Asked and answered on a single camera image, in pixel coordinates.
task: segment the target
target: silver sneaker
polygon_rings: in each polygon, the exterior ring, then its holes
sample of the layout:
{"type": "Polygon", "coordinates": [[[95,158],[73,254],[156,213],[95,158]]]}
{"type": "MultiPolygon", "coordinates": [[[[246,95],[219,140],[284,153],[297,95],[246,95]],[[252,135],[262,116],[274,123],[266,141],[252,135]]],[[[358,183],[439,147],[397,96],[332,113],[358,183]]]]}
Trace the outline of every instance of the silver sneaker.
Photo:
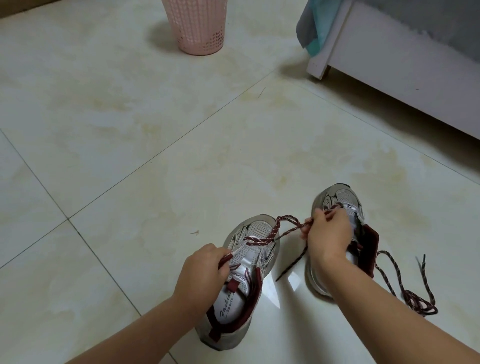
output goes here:
{"type": "MultiPolygon", "coordinates": [[[[316,208],[330,210],[341,204],[346,210],[352,227],[352,243],[348,246],[347,259],[359,266],[373,278],[373,267],[378,248],[378,234],[365,224],[363,210],[359,198],[347,184],[336,183],[321,192],[313,202],[312,216],[316,208]]],[[[307,278],[311,286],[321,295],[332,297],[317,277],[310,257],[306,263],[307,278]]]]}
{"type": "Polygon", "coordinates": [[[205,345],[218,351],[233,349],[247,333],[264,277],[278,256],[279,234],[265,246],[249,245],[244,238],[264,239],[275,225],[273,217],[258,215],[242,222],[225,240],[223,246],[232,251],[230,274],[217,300],[195,327],[205,345]]]}

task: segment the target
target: floor tile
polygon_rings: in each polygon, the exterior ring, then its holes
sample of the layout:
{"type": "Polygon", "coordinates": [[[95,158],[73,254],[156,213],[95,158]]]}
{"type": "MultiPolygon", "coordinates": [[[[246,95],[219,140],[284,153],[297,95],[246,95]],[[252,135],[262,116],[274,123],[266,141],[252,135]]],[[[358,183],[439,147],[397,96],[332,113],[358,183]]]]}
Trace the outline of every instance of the floor tile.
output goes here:
{"type": "MultiPolygon", "coordinates": [[[[355,189],[381,248],[397,260],[405,286],[422,296],[416,257],[427,254],[440,310],[429,320],[480,349],[480,186],[275,74],[72,222],[143,313],[171,295],[196,249],[222,245],[258,213],[307,217],[316,194],[335,182],[355,189]]],[[[177,362],[372,362],[339,309],[309,291],[303,261],[272,281],[302,249],[298,237],[282,242],[238,348],[216,352],[191,332],[172,349],[177,362]]],[[[379,264],[393,282],[387,260],[379,264]]]]}
{"type": "Polygon", "coordinates": [[[137,317],[67,221],[0,269],[2,363],[64,363],[137,317]]]}
{"type": "Polygon", "coordinates": [[[0,126],[67,216],[269,72],[180,52],[153,0],[37,8],[0,21],[0,48],[0,126]]]}
{"type": "Polygon", "coordinates": [[[0,267],[65,220],[0,133],[0,267]]]}
{"type": "Polygon", "coordinates": [[[229,1],[225,42],[270,69],[296,62],[306,54],[296,33],[305,4],[294,0],[229,1]]]}
{"type": "Polygon", "coordinates": [[[340,71],[309,76],[308,57],[284,63],[279,73],[361,120],[480,183],[480,141],[340,71]]]}

